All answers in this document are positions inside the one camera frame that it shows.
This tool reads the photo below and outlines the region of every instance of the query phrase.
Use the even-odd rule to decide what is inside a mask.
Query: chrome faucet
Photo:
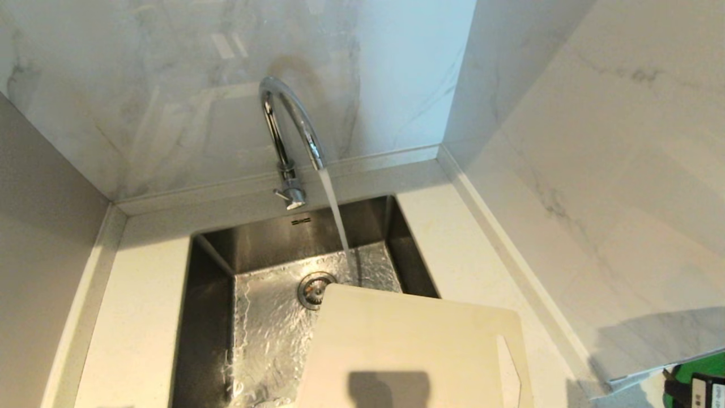
[[[288,210],[294,210],[295,208],[302,207],[307,202],[305,201],[305,191],[302,189],[302,183],[297,178],[297,173],[294,169],[294,161],[287,157],[287,151],[284,148],[282,134],[277,117],[275,117],[274,97],[279,98],[282,101],[282,105],[287,109],[287,113],[289,113],[302,138],[304,147],[307,149],[307,155],[310,156],[315,170],[325,168],[325,161],[320,150],[320,142],[318,141],[315,129],[312,127],[310,117],[307,115],[299,98],[297,98],[289,86],[279,79],[273,76],[262,79],[262,82],[260,82],[262,111],[265,114],[265,119],[267,119],[267,126],[269,126],[272,141],[277,151],[277,158],[279,158],[277,169],[282,178],[282,188],[274,189],[274,193],[284,199]]]

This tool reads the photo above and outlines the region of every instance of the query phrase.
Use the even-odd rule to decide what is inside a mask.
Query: kitchen sink
[[[264,408],[297,395],[329,283],[438,298],[395,197],[194,238],[175,362],[174,408]]]

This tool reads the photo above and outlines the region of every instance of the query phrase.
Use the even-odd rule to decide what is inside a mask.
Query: white cutting board
[[[329,285],[296,406],[531,408],[518,315]]]

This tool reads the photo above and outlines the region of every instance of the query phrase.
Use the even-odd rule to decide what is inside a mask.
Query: water stream
[[[350,246],[347,243],[347,235],[345,234],[345,227],[342,225],[342,217],[340,216],[340,207],[337,206],[337,197],[335,197],[335,190],[332,188],[332,180],[330,174],[326,168],[319,170],[320,180],[322,185],[325,187],[325,193],[327,199],[330,201],[330,208],[332,208],[332,215],[335,217],[335,224],[337,224],[337,232],[340,234],[340,240],[342,241],[342,249],[345,251],[345,258],[347,259],[347,268],[352,273],[355,268],[353,267],[354,259],[350,252]]]

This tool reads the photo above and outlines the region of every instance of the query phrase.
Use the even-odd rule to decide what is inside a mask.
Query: sink drain
[[[325,288],[337,279],[327,272],[315,272],[307,275],[297,287],[297,298],[302,305],[310,310],[318,310],[325,295]]]

